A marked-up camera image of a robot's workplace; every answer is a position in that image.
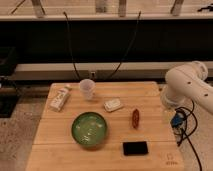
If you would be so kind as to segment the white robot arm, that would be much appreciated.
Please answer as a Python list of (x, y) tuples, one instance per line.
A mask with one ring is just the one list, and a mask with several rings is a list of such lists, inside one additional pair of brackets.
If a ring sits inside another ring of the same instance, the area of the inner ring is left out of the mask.
[(207, 77), (208, 68), (200, 61), (168, 70), (161, 92), (162, 104), (166, 108), (177, 108), (189, 98), (213, 115), (213, 87), (205, 82)]

